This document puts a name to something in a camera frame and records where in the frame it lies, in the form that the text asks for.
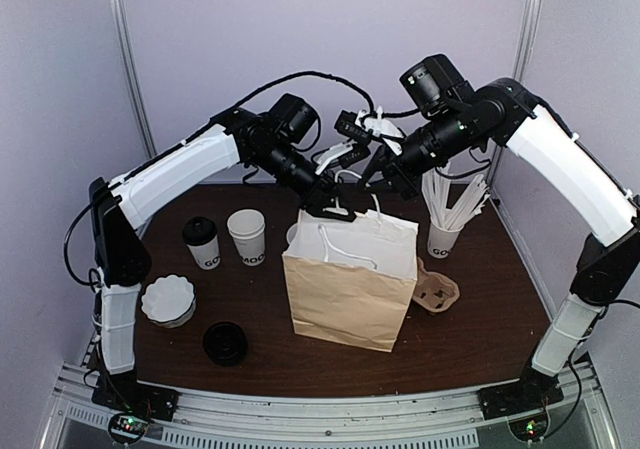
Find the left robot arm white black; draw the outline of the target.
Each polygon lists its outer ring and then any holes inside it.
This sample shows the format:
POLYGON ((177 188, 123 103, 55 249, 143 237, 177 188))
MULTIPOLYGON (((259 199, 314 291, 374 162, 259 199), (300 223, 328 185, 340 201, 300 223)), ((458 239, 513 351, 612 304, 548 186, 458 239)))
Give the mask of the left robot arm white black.
POLYGON ((332 209, 341 191, 327 174, 317 173, 296 144, 317 122, 302 98, 285 94, 266 112, 227 109, 156 158, 111 181, 89 188, 97 264, 101 369, 106 398, 123 413, 137 411, 144 393, 137 383, 134 326, 141 284, 151 256, 136 234, 159 209, 209 176, 236 164, 253 165, 292 189, 300 207, 317 218, 352 222, 348 209, 332 209))

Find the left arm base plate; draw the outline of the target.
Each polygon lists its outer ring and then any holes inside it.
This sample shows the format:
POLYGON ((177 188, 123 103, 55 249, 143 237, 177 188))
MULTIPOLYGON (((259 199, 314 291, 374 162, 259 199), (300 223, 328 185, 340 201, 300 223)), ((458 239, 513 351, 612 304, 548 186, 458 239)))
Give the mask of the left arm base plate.
POLYGON ((91 401, 99 406, 137 417, 173 420, 179 394, 176 390, 139 383, 136 379, 100 376, 91 401))

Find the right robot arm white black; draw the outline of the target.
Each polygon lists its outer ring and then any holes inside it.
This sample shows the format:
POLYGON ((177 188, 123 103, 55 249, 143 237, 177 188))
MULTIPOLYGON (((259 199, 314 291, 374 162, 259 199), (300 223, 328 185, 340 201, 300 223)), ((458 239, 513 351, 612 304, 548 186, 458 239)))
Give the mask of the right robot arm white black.
POLYGON ((381 173, 372 189, 409 199, 417 195, 424 173, 493 141, 536 169, 591 229, 569 293, 518 380, 484 392, 533 410, 638 267, 639 198, 596 161, 546 101, 514 79, 475 89, 447 56, 437 54, 408 69, 400 83, 428 122, 408 136, 388 136, 383 132, 391 125, 388 116, 357 115, 359 126, 385 142, 363 173, 365 179, 381 173))

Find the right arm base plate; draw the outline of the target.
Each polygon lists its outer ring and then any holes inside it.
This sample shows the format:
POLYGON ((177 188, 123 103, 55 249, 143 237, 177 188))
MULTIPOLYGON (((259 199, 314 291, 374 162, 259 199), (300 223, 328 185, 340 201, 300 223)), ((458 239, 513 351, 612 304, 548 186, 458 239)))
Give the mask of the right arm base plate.
POLYGON ((544 409, 564 400, 558 377, 533 372, 511 383, 485 387, 477 393, 485 420, 544 409))

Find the brown paper bag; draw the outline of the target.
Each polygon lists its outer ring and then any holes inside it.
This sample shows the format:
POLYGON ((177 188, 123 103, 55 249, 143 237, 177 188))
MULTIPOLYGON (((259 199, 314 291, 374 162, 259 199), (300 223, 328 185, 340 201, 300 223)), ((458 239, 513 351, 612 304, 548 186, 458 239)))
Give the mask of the brown paper bag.
POLYGON ((374 206, 351 222, 299 211, 282 254, 295 334, 391 352, 417 282, 416 222, 374 206))

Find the white paper coffee cup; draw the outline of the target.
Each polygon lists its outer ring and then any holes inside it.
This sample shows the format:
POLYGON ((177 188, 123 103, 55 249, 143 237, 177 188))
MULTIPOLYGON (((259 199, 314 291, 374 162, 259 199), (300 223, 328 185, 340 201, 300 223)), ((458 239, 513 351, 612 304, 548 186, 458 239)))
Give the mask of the white paper coffee cup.
POLYGON ((221 257, 217 234, 185 235, 183 241, 200 269, 213 270, 218 267, 221 257))

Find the black plastic cup lid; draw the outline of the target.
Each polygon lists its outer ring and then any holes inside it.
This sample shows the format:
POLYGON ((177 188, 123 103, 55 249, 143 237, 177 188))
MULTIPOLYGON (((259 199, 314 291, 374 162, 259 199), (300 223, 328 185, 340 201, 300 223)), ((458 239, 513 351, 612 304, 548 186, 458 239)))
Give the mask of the black plastic cup lid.
POLYGON ((204 216, 188 220, 182 229, 183 242, 189 246, 202 246, 213 241, 218 234, 214 221, 204 216))

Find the brown pulp cup carrier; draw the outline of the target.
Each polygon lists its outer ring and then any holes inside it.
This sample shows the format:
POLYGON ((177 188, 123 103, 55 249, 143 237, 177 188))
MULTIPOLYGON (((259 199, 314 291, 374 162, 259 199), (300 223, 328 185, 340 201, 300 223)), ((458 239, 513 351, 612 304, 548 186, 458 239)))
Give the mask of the brown pulp cup carrier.
POLYGON ((412 301, 432 315, 447 311, 460 297, 459 286, 452 279, 427 271, 424 261, 417 258, 417 282, 412 301))

